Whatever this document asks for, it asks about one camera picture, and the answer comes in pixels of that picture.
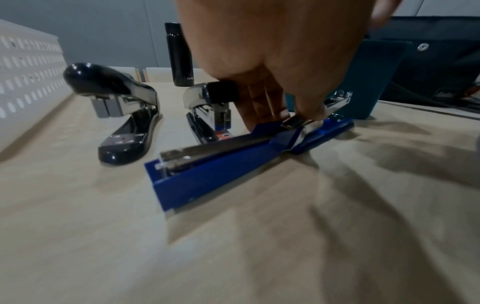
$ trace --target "teal bag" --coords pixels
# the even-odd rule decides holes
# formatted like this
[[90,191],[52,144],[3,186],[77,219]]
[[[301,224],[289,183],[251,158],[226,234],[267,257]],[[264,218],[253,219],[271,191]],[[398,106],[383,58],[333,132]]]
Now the teal bag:
[[[413,46],[407,41],[363,40],[345,79],[337,88],[353,92],[353,97],[348,105],[336,113],[346,118],[368,118],[400,62],[411,51]],[[294,112],[294,96],[285,94],[285,99],[288,110]]]

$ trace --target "stapler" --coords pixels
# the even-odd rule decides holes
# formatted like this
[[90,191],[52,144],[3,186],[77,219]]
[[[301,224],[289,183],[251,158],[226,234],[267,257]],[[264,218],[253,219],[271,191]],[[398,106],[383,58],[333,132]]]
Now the stapler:
[[90,63],[68,66],[63,77],[75,93],[91,98],[98,117],[130,115],[98,147],[100,162],[125,165],[147,153],[155,125],[162,118],[154,88],[114,69]]
[[195,85],[185,92],[187,120],[198,146],[160,153],[145,164],[164,211],[180,208],[236,178],[289,152],[301,154],[353,128],[352,119],[336,115],[352,92],[337,91],[324,101],[328,118],[315,122],[294,115],[285,121],[260,124],[252,133],[228,132],[228,103],[239,99],[235,83]]

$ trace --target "white pegboard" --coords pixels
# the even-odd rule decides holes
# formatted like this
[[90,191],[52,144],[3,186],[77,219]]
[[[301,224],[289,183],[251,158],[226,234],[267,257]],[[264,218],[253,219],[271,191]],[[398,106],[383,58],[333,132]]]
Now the white pegboard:
[[0,20],[0,151],[72,94],[58,37]]

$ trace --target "black cylinder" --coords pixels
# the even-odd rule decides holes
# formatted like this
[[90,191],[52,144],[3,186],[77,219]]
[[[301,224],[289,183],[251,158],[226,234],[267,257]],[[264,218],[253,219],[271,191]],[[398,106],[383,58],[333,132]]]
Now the black cylinder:
[[194,66],[182,27],[179,23],[168,22],[165,23],[165,31],[173,83],[177,87],[191,87],[194,85]]

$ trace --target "wooden desk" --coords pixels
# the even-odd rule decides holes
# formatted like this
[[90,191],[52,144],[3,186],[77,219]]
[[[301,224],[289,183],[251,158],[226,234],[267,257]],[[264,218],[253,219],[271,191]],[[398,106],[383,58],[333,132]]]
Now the wooden desk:
[[153,86],[164,118],[141,161],[98,163],[124,118],[81,97],[1,155],[2,304],[480,301],[479,121],[378,104],[166,216],[143,163],[196,142],[184,90]]

